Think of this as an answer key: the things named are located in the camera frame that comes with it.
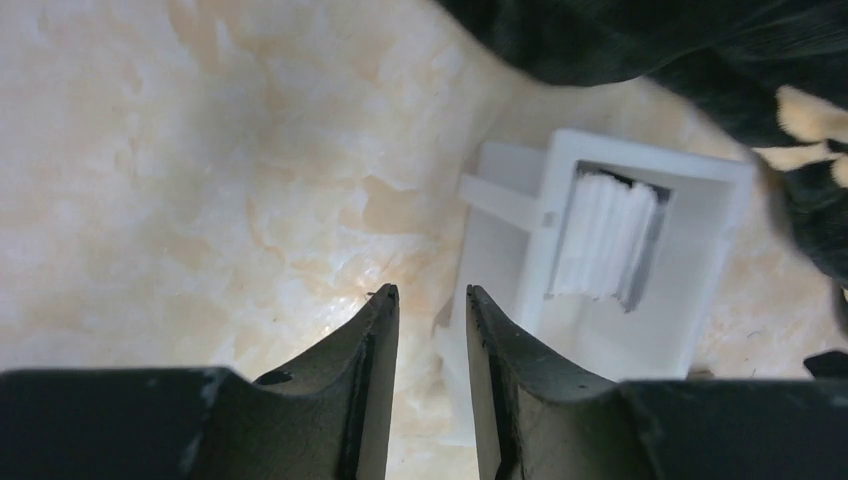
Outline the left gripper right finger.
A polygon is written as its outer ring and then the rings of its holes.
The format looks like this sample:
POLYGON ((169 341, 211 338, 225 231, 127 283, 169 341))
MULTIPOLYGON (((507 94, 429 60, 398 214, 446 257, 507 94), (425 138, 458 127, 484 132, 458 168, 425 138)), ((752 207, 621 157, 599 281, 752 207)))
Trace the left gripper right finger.
POLYGON ((480 478, 652 478, 617 384, 545 345, 476 285, 466 336, 480 478))

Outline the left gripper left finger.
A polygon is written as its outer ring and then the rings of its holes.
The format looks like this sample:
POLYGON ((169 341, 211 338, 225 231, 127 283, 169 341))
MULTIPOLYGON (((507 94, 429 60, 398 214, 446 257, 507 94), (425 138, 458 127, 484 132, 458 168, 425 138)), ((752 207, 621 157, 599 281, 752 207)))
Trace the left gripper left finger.
POLYGON ((220 382, 195 479, 382 479, 400 296, 385 284, 341 327, 249 382, 220 382))

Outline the white plastic card box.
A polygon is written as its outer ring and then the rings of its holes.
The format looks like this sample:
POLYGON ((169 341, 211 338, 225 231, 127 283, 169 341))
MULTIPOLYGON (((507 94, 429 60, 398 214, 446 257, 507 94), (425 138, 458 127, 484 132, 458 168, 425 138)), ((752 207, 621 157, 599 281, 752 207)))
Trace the white plastic card box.
POLYGON ((452 407, 443 442, 475 443, 466 289, 484 288, 521 328, 603 378, 684 377, 720 283, 753 182, 750 163, 562 129, 544 149, 487 142, 461 177, 468 204, 459 273, 436 349, 452 407), (663 213, 641 300, 550 293, 577 178, 601 172, 657 189, 663 213))

